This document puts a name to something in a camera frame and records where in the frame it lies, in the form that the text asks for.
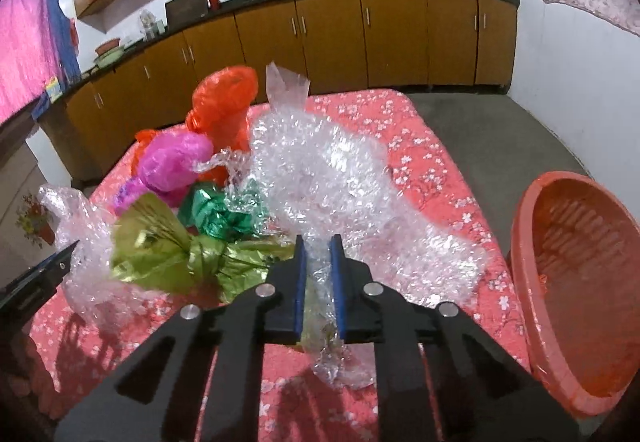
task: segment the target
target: green package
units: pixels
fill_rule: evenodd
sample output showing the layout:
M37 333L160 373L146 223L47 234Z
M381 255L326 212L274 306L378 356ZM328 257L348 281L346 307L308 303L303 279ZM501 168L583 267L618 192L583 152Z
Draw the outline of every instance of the green package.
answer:
M113 229L111 272L116 279L145 289L189 293L218 279L224 302L264 281L276 261L293 257L294 245L270 236L228 243L194 236L153 193L142 195Z

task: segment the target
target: laundry basket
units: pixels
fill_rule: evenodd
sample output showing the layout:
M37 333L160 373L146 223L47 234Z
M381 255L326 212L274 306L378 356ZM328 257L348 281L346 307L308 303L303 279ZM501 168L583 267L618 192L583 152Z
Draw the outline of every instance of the laundry basket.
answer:
M578 417L609 411L640 366L640 229L575 173L537 178L511 234L534 375Z

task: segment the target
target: pink floral bedsheet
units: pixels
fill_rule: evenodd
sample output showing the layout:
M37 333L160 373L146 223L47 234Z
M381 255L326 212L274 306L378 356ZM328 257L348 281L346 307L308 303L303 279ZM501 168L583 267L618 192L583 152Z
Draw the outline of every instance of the pink floral bedsheet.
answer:
M250 118L264 107L254 107ZM326 115L352 131L371 135L388 148L396 186L434 222L481 242L490 261L477 297L466 312L520 364L529 368L526 340L513 282L500 249L446 149L401 93L374 89L309 98L308 110ZM111 205L129 176L133 146L91 200ZM148 304L148 313L117 336L84 325L61 291L36 314L31 337L56 389L68 407L88 394L123 358L184 304L169 297ZM268 345L260 398L261 441L321 442L377 439L376 390L334 390L311 371L305 354Z

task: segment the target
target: orange plastic bag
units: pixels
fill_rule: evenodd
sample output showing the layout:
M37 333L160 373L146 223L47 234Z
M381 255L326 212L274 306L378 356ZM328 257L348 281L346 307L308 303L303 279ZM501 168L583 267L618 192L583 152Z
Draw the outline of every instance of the orange plastic bag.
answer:
M136 142L138 143L138 147L133 153L133 160L131 160L132 177L138 174L138 164L140 162L140 158L142 158L146 147L151 144L151 141L156 138L158 133L160 132L156 131L155 129L143 129L142 131L138 131L136 133Z
M215 152L224 148L249 151L246 112L258 94L258 75L248 66L232 66L209 75L193 92L193 109L186 125L190 131L207 135ZM200 180L219 186L228 173L217 167L203 173Z

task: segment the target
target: concrete floor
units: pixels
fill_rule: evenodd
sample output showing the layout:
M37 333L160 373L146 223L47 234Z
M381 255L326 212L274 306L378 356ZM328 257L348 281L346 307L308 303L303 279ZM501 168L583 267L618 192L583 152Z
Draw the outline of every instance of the concrete floor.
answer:
M407 96L458 165L505 255L529 184L546 171L586 174L556 137L506 95Z

